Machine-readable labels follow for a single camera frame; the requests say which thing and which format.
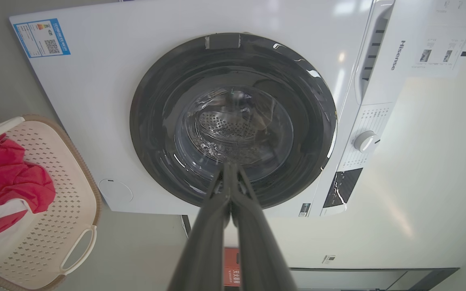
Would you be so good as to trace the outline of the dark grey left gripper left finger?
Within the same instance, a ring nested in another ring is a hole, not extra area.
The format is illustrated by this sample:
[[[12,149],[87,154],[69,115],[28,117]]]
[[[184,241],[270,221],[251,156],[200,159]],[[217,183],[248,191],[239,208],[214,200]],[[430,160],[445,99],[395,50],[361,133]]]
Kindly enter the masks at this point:
[[[231,165],[215,173],[205,200],[176,265],[169,291],[224,289],[224,229],[230,220]]]

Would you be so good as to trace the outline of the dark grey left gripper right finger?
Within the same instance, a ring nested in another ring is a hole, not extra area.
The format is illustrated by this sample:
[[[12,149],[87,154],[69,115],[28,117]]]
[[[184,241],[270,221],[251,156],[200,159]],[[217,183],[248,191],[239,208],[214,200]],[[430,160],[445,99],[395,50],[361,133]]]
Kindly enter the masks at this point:
[[[231,217],[238,230],[241,291],[295,291],[296,284],[246,172],[228,164]]]

